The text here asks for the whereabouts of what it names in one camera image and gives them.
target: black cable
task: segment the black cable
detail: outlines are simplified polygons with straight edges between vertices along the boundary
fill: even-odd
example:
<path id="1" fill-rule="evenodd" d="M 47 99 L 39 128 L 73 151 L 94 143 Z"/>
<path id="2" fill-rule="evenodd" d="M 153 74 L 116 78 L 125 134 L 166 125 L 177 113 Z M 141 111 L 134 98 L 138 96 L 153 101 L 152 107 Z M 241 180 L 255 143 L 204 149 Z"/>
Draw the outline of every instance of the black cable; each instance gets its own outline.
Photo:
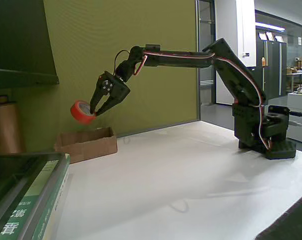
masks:
<path id="1" fill-rule="evenodd" d="M 302 112 L 300 111 L 290 111 L 290 115 L 302 117 Z"/>
<path id="2" fill-rule="evenodd" d="M 130 52 L 129 52 L 128 50 L 125 50 L 125 49 L 123 49 L 123 50 L 121 50 L 121 51 L 119 51 L 119 52 L 117 53 L 117 55 L 115 56 L 115 59 L 114 59 L 114 70 L 113 70 L 113 75 L 115 74 L 117 56 L 119 56 L 120 53 L 122 53 L 122 52 L 127 52 L 127 53 L 130 55 Z"/>

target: open cardboard box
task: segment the open cardboard box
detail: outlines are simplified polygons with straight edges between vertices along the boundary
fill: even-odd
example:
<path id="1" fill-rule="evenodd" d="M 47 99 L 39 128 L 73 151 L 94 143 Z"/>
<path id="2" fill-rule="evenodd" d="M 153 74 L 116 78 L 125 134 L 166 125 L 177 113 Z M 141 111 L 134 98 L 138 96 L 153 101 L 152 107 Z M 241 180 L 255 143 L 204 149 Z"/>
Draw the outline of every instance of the open cardboard box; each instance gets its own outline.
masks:
<path id="1" fill-rule="evenodd" d="M 114 154 L 117 152 L 116 136 L 112 128 L 62 133 L 57 137 L 55 151 L 70 154 L 70 163 Z"/>

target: black robotic arm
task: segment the black robotic arm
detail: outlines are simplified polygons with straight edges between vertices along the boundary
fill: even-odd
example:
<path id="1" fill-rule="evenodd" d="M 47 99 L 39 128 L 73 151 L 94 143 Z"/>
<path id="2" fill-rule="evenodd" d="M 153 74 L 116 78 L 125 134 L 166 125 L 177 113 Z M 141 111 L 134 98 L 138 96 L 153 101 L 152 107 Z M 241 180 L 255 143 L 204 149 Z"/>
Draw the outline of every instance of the black robotic arm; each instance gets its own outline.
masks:
<path id="1" fill-rule="evenodd" d="M 143 66 L 207 68 L 211 65 L 235 99 L 233 116 L 239 147 L 265 153 L 269 159 L 293 158 L 296 146 L 286 140 L 289 109 L 270 106 L 269 113 L 264 115 L 264 92 L 223 38 L 203 49 L 203 52 L 162 51 L 159 45 L 134 46 L 128 59 L 116 68 L 114 74 L 106 71 L 99 76 L 90 102 L 90 113 L 101 115 L 122 102 L 130 93 L 125 83 Z M 109 98 L 95 112 L 104 95 L 109 95 Z"/>

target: ceiling light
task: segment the ceiling light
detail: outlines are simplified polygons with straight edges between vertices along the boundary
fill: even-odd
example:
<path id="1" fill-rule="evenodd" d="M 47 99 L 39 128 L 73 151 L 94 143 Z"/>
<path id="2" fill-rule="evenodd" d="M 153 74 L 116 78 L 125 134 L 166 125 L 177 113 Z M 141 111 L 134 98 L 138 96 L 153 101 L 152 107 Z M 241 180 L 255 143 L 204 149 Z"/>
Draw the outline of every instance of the ceiling light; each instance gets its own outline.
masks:
<path id="1" fill-rule="evenodd" d="M 255 25 L 258 26 L 258 27 L 262 27 L 262 28 L 274 29 L 274 30 L 277 30 L 277 31 L 280 31 L 280 32 L 285 31 L 285 28 L 283 28 L 283 27 L 273 26 L 273 25 L 269 25 L 269 24 L 265 24 L 265 23 L 261 23 L 261 22 L 256 22 Z"/>

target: doorway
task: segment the doorway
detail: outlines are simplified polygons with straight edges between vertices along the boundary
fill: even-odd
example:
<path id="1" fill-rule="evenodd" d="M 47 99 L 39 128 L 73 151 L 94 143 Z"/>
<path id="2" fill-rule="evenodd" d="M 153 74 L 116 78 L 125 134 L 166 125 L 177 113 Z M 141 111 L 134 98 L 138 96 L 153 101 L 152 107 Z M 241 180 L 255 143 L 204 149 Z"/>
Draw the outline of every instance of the doorway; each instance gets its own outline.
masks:
<path id="1" fill-rule="evenodd" d="M 197 0 L 198 11 L 198 50 L 215 41 L 215 10 L 213 0 Z M 214 67 L 200 68 L 199 105 L 200 108 L 216 102 L 216 72 Z"/>

